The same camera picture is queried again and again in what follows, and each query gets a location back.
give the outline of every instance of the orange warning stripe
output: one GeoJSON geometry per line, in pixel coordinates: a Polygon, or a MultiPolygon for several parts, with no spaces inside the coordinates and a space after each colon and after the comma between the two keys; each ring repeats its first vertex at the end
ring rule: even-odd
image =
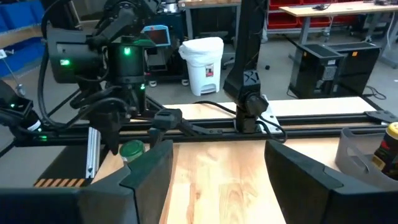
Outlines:
{"type": "Polygon", "coordinates": [[[40,179],[34,187],[80,187],[86,179],[40,179]]]}

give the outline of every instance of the white trash can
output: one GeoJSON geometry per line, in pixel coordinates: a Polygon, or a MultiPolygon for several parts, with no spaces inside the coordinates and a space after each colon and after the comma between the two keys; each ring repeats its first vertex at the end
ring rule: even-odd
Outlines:
{"type": "Polygon", "coordinates": [[[200,96],[220,90],[221,58],[224,43],[219,37],[188,40],[178,52],[187,61],[192,93],[200,96]]]}

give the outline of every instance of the red label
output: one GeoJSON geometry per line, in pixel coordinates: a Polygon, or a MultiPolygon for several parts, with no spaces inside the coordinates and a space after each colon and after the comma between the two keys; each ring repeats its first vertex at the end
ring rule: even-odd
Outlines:
{"type": "Polygon", "coordinates": [[[206,68],[206,77],[213,77],[213,75],[214,75],[214,66],[213,65],[207,65],[205,68],[206,68]]]}

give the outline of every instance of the gray plastic tray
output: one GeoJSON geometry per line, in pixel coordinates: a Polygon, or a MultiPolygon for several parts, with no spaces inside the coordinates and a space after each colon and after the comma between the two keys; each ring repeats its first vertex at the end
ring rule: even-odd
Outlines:
{"type": "Polygon", "coordinates": [[[398,181],[378,170],[371,162],[384,134],[353,134],[341,131],[335,163],[342,173],[384,190],[398,190],[398,181]]]}

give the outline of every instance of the screen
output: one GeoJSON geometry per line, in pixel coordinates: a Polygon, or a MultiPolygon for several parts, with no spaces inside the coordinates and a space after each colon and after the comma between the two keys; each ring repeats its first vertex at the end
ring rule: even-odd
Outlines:
{"type": "Polygon", "coordinates": [[[159,30],[148,30],[145,31],[145,34],[155,42],[156,45],[158,44],[168,44],[169,40],[167,38],[167,30],[166,29],[159,29],[159,30]]]}

